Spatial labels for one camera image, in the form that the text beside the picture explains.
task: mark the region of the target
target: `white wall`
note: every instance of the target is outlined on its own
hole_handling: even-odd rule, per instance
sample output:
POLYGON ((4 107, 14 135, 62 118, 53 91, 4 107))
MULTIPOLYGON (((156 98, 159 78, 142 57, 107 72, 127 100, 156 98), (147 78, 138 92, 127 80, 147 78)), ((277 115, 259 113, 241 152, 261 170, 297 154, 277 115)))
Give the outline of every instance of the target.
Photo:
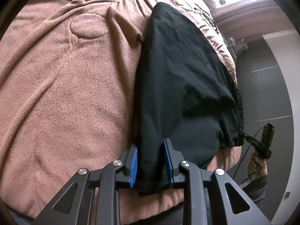
POLYGON ((294 120, 294 153, 286 192, 272 224, 284 224, 300 201, 300 36, 296 30, 279 31, 263 36, 282 71, 292 106, 294 120))

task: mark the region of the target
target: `pink blanket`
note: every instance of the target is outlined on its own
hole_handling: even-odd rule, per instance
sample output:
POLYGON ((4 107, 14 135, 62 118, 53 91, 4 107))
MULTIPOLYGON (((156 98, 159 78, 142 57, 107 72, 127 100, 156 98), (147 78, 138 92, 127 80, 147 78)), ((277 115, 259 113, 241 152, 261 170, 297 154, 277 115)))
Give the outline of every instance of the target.
MULTIPOLYGON (((236 82, 222 37, 194 10, 208 11, 202 0, 31 0, 0 42, 0 196, 10 207, 36 217, 78 169, 103 168, 128 148, 134 76, 157 2, 199 27, 236 82)), ((229 169, 240 152, 219 151, 209 170, 229 169)), ((121 222, 182 200, 182 190, 122 190, 121 222)))

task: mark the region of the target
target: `folded black clothing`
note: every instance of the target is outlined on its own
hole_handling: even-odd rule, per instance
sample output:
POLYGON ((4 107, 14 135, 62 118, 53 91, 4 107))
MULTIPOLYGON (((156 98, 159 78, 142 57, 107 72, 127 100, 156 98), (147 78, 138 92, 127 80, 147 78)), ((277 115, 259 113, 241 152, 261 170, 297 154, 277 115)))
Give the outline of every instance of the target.
POLYGON ((167 188, 162 142, 206 169, 221 148, 241 146, 242 98, 199 28, 165 3, 153 8, 136 72, 135 189, 167 188))

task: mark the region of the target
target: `human hand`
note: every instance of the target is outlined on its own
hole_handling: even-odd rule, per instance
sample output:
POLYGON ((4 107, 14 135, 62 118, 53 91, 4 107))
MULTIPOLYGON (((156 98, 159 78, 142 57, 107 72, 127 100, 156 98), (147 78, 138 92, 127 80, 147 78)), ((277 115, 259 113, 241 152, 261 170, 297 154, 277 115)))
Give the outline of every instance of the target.
POLYGON ((266 176, 268 174, 267 170, 267 164, 265 160, 258 158, 254 153, 251 155, 251 158, 249 160, 247 171, 249 173, 254 173, 256 170, 256 167, 259 166, 260 170, 256 176, 256 179, 259 179, 260 177, 266 176))

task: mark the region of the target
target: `wire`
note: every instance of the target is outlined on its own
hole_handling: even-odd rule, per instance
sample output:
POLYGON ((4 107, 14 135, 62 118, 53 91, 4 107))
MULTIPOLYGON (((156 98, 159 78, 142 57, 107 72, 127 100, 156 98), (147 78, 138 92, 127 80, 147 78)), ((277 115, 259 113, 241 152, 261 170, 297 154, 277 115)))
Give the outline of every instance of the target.
MULTIPOLYGON (((256 137, 256 135, 258 134, 258 132, 259 132, 263 127, 266 127, 266 126, 269 127, 268 125, 262 126, 262 127, 256 132, 256 134, 254 135, 254 138, 256 137)), ((234 180, 234 178, 236 177, 236 173, 238 172, 238 169, 239 169, 239 167, 240 167, 240 165, 241 165, 243 159, 245 158, 245 156, 246 156, 248 150, 250 149, 250 146, 251 146, 251 144, 249 144, 248 149, 246 150, 244 156, 242 157, 242 159, 241 159, 241 161, 240 161, 240 163, 239 163, 239 165, 238 165, 238 167, 237 167, 237 169, 236 169, 236 171, 235 171, 235 173, 234 173, 233 180, 234 180)))

